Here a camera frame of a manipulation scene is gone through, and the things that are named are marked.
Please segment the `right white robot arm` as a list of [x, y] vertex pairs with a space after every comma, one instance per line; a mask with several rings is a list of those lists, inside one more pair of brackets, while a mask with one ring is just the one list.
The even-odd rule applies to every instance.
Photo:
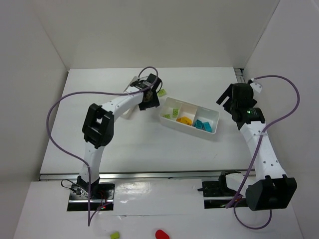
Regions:
[[254, 93], [260, 91], [258, 84], [231, 84], [217, 100], [243, 135], [255, 159], [252, 167], [256, 176], [252, 180], [237, 171], [222, 172], [219, 181], [223, 191], [243, 196], [252, 211], [284, 209], [297, 189], [297, 182], [280, 165], [265, 129], [264, 115], [255, 106]]

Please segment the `yellow lego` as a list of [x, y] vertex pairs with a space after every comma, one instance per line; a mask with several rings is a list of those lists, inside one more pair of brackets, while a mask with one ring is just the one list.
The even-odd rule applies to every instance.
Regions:
[[188, 117], [185, 117], [185, 116], [178, 118], [176, 121], [183, 123], [183, 124], [186, 124], [186, 125], [189, 125], [189, 126], [192, 126], [192, 120]]

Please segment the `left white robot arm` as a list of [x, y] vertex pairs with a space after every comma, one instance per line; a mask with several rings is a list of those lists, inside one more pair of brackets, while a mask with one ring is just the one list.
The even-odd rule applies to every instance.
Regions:
[[84, 163], [77, 177], [77, 184], [90, 196], [95, 197], [99, 187], [100, 163], [105, 146], [114, 136], [115, 121], [129, 109], [138, 106], [141, 111], [160, 105], [157, 95], [162, 80], [154, 74], [136, 78], [118, 96], [102, 105], [89, 106], [82, 132], [85, 140]]

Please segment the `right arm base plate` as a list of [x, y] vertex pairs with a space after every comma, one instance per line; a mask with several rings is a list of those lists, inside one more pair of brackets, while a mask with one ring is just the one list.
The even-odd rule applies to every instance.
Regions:
[[205, 209], [220, 209], [232, 200], [236, 191], [227, 188], [226, 175], [227, 172], [221, 172], [218, 179], [202, 181], [202, 187], [198, 192], [203, 193]]

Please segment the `teal lego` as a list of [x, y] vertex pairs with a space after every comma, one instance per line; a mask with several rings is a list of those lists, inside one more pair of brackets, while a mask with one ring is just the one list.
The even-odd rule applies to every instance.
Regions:
[[206, 132], [212, 132], [212, 127], [209, 124], [209, 122], [203, 122], [202, 123], [202, 130], [204, 130]]
[[202, 121], [197, 119], [195, 122], [194, 122], [194, 127], [197, 128], [197, 129], [202, 129]]

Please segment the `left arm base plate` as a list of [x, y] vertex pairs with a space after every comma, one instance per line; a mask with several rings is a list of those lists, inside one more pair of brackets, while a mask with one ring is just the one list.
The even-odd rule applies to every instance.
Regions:
[[[78, 185], [72, 184], [68, 186], [70, 190], [67, 211], [80, 212], [87, 211], [88, 207], [88, 194], [82, 190]], [[112, 211], [114, 207], [114, 183], [102, 183], [98, 185], [97, 192], [91, 197], [90, 205], [91, 211], [95, 211], [100, 206], [103, 206], [101, 211]]]

